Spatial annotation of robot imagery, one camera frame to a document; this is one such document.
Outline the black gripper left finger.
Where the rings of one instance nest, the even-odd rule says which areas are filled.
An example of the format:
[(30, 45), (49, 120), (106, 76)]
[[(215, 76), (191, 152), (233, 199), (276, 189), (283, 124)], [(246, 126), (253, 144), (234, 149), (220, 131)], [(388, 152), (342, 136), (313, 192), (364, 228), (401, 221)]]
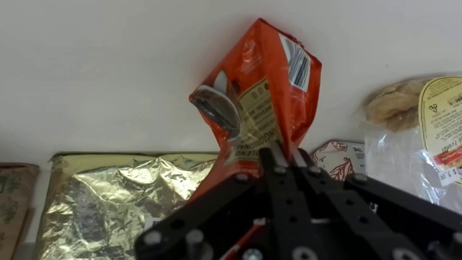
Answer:
[(296, 185), (280, 144), (259, 152), (272, 206), (272, 232), (279, 260), (321, 260), (305, 195)]

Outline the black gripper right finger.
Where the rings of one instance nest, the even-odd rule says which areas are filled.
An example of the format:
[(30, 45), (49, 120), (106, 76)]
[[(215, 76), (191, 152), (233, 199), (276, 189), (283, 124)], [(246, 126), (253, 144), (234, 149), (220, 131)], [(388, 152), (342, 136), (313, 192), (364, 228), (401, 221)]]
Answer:
[(308, 202), (347, 228), (342, 245), (354, 260), (425, 260), (406, 235), (393, 231), (355, 191), (331, 179), (303, 150), (293, 153), (293, 162)]

